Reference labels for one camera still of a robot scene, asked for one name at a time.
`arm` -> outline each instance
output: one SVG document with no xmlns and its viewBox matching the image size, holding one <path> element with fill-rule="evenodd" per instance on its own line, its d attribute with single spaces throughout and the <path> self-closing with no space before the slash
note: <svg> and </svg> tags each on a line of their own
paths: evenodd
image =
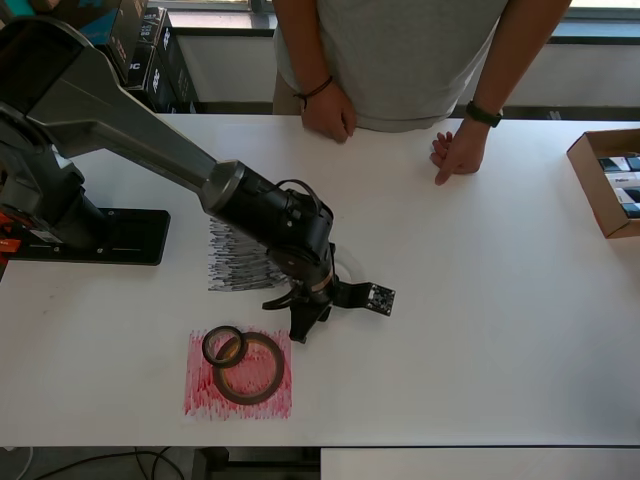
<svg viewBox="0 0 640 480">
<path fill-rule="evenodd" d="M 273 6 L 301 93 L 311 92 L 330 75 L 320 38 L 316 0 L 274 0 Z M 342 143 L 353 135 L 356 114 L 351 101 L 332 82 L 308 100 L 302 122 L 306 128 Z"/>
<path fill-rule="evenodd" d="M 475 104 L 498 113 L 553 33 L 571 0 L 509 0 L 502 13 L 474 96 Z M 440 167 L 436 185 L 454 174 L 474 173 L 484 156 L 489 127 L 465 118 L 452 138 L 438 134 L 431 160 Z"/>
<path fill-rule="evenodd" d="M 571 0 L 510 0 L 482 69 L 474 102 L 498 113 L 553 33 Z"/>
</svg>

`open box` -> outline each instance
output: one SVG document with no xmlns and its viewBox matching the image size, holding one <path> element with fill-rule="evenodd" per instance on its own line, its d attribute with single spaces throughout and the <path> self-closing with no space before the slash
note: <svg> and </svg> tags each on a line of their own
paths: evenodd
<svg viewBox="0 0 640 480">
<path fill-rule="evenodd" d="M 567 152 L 596 221 L 607 238 L 640 235 L 640 218 L 628 218 L 598 161 L 640 152 L 640 129 L 586 132 Z"/>
</svg>

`paper sheet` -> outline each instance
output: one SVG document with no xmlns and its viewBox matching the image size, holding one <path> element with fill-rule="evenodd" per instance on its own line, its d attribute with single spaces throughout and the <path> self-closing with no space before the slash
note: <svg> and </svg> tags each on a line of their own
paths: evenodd
<svg viewBox="0 0 640 480">
<path fill-rule="evenodd" d="M 284 355 L 285 371 L 280 387 L 273 396 L 257 405 L 237 405 L 218 391 L 213 381 L 213 367 L 202 355 L 202 340 L 207 332 L 193 331 L 189 336 L 187 378 L 183 414 L 188 421 L 289 418 L 292 408 L 291 340 L 289 332 L 264 332 L 271 337 Z M 249 344 L 247 354 L 235 367 L 227 369 L 226 377 L 236 391 L 250 393 L 273 378 L 273 357 L 263 347 Z"/>
</svg>

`brown tape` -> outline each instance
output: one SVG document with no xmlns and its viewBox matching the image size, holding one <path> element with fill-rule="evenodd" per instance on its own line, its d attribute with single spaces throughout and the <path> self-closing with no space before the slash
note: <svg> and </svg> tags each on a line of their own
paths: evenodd
<svg viewBox="0 0 640 480">
<path fill-rule="evenodd" d="M 213 382 L 215 383 L 216 387 L 218 387 L 220 394 L 230 402 L 236 403 L 238 405 L 256 405 L 269 399 L 274 393 L 278 391 L 278 388 L 282 383 L 282 379 L 284 378 L 284 355 L 282 354 L 282 350 L 280 350 L 280 347 L 278 347 L 278 344 L 262 333 L 248 332 L 243 333 L 242 336 L 244 337 L 247 344 L 257 343 L 267 348 L 271 352 L 276 364 L 276 372 L 273 376 L 273 380 L 271 380 L 269 385 L 267 385 L 264 390 L 251 395 L 245 395 L 232 390 L 227 383 L 227 380 L 224 376 L 225 372 L 222 369 L 215 368 L 213 370 Z M 237 341 L 238 340 L 235 338 L 229 339 L 222 346 L 220 351 L 218 351 L 216 359 L 224 360 L 226 355 L 235 347 Z"/>
</svg>

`black watch strap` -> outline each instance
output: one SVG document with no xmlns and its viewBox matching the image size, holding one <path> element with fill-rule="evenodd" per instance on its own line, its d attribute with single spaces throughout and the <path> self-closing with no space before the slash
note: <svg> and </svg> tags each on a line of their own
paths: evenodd
<svg viewBox="0 0 640 480">
<path fill-rule="evenodd" d="M 502 120 L 502 111 L 497 115 L 492 115 L 491 113 L 482 110 L 473 103 L 473 101 L 467 104 L 467 115 L 473 118 L 476 122 L 484 123 L 485 125 L 489 125 L 493 128 L 497 127 L 500 120 Z"/>
</svg>

